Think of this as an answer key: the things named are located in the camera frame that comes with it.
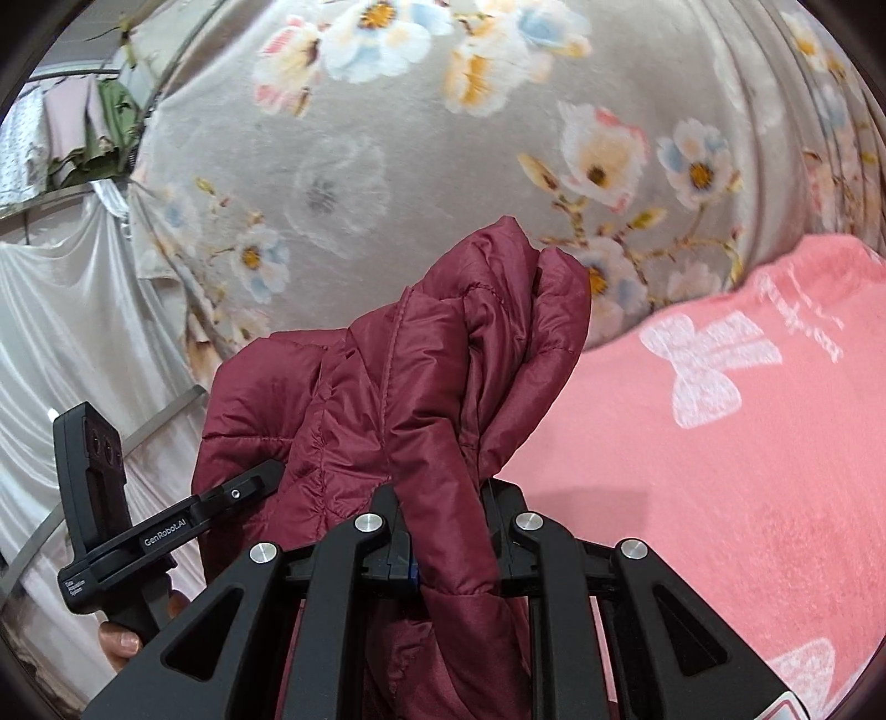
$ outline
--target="white bow print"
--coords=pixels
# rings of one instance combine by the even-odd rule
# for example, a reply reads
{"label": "white bow print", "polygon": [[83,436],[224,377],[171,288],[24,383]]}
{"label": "white bow print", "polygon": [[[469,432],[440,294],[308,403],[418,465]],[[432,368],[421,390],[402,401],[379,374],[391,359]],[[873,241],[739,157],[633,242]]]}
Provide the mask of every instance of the white bow print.
{"label": "white bow print", "polygon": [[673,365],[677,373],[673,418],[686,429],[707,425],[742,407],[742,394],[724,371],[781,364],[775,344],[737,311],[699,333],[689,316],[671,315],[645,327],[640,340]]}

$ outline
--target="round metal pivot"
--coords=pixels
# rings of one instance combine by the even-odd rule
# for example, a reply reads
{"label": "round metal pivot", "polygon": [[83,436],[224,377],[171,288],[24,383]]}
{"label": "round metal pivot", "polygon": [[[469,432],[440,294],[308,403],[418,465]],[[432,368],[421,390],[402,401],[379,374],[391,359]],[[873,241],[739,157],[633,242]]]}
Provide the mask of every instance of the round metal pivot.
{"label": "round metal pivot", "polygon": [[253,545],[253,548],[249,551],[249,559],[252,562],[257,562],[259,565],[270,562],[275,557],[276,545],[273,543],[258,543]]}
{"label": "round metal pivot", "polygon": [[381,528],[384,523],[385,521],[382,520],[381,515],[376,515],[375,513],[366,513],[354,521],[354,525],[362,533],[374,533]]}
{"label": "round metal pivot", "polygon": [[621,551],[630,560],[642,560],[649,555],[649,547],[642,540],[625,540]]}
{"label": "round metal pivot", "polygon": [[538,513],[520,513],[516,523],[521,530],[537,530],[544,525],[545,520]]}

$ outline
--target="pink blanket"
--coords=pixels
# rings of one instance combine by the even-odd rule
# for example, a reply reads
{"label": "pink blanket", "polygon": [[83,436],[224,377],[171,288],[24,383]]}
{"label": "pink blanket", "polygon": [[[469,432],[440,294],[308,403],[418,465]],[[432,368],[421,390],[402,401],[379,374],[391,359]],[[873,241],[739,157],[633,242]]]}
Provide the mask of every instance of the pink blanket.
{"label": "pink blanket", "polygon": [[886,630],[886,265],[812,236],[584,355],[501,476],[647,540],[825,718]]}

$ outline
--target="maroon puffer jacket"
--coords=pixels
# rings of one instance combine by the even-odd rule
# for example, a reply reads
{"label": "maroon puffer jacket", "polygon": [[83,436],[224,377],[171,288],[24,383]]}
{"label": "maroon puffer jacket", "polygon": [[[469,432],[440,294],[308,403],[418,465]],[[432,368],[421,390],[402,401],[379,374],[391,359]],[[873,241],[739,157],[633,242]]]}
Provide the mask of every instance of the maroon puffer jacket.
{"label": "maroon puffer jacket", "polygon": [[392,482],[423,601],[374,619],[367,720],[528,718],[525,606],[496,594],[478,488],[563,388],[589,315],[587,271],[503,218],[347,330],[252,343],[218,371],[193,490],[287,467],[257,512],[202,538],[207,581],[259,540],[316,542]]}

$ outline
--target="fingernail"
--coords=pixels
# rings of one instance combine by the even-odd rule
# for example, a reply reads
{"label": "fingernail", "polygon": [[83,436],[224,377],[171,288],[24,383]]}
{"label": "fingernail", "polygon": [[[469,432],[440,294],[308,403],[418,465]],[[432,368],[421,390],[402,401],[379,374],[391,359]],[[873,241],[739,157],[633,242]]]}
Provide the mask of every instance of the fingernail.
{"label": "fingernail", "polygon": [[127,633],[120,637],[120,646],[124,653],[134,655],[142,649],[142,641],[138,639],[137,635]]}

